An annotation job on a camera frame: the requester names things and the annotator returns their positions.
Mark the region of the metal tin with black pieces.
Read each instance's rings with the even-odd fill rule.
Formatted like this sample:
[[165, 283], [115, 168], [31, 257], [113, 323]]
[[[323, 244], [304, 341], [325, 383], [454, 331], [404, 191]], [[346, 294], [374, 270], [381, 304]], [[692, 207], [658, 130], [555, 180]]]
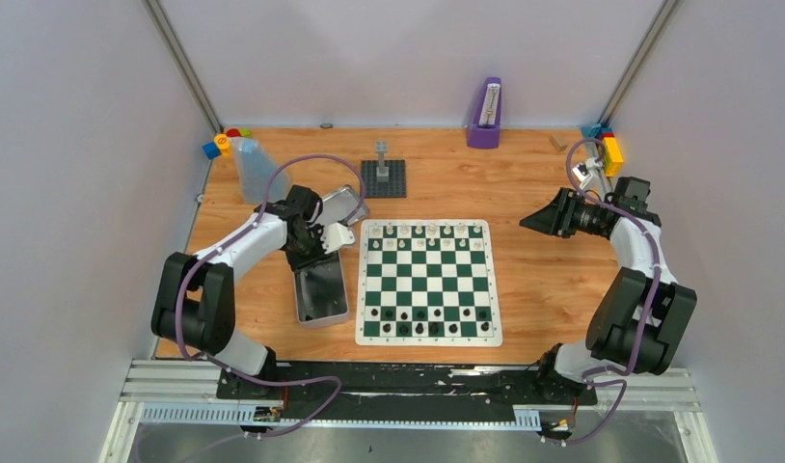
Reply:
[[305, 269], [294, 271], [293, 278], [297, 319], [303, 327], [323, 328], [350, 319], [339, 252]]

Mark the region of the green white chess mat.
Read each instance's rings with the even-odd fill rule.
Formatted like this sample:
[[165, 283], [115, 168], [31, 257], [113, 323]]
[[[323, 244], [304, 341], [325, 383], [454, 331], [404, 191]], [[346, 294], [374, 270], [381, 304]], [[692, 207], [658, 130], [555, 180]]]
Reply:
[[[503, 328], [490, 228], [482, 219], [384, 219], [361, 226], [355, 341], [363, 346], [447, 346], [495, 348]], [[472, 316], [465, 318], [469, 308]], [[370, 312], [379, 311], [373, 317]], [[426, 312], [416, 319], [415, 311]], [[442, 317], [434, 318], [440, 309]], [[384, 312], [394, 310], [395, 318]], [[488, 317], [477, 313], [486, 310]], [[399, 314], [407, 311], [408, 320]], [[428, 335], [430, 322], [442, 322], [439, 337]], [[480, 324], [489, 322], [489, 332]], [[382, 335], [382, 325], [393, 332]], [[410, 324], [410, 335], [399, 336], [398, 323]], [[415, 332], [422, 323], [422, 334]], [[451, 334], [448, 325], [458, 325]]]

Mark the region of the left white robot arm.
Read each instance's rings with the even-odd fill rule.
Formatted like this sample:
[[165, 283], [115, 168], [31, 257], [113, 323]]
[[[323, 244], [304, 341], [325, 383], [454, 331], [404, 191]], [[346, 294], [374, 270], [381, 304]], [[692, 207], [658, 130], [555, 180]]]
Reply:
[[242, 372], [242, 386], [256, 398], [277, 391], [274, 351], [241, 333], [235, 321], [239, 279], [261, 260], [282, 251], [294, 271], [323, 261], [323, 226], [315, 218], [323, 201], [294, 185], [286, 198], [256, 208], [245, 224], [195, 255], [175, 252], [164, 262], [150, 329], [159, 338], [194, 348]]

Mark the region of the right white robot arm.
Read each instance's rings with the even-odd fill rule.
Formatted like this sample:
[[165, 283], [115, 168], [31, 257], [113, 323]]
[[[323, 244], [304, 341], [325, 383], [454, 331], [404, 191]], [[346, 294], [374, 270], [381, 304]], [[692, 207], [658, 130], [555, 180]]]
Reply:
[[568, 238], [584, 232], [607, 239], [619, 269], [583, 340], [558, 343], [543, 354], [534, 389], [561, 401], [605, 371], [662, 374], [669, 367], [697, 303], [667, 268], [660, 217], [649, 211], [650, 183], [620, 177], [606, 204], [590, 204], [570, 188], [523, 218], [521, 227]]

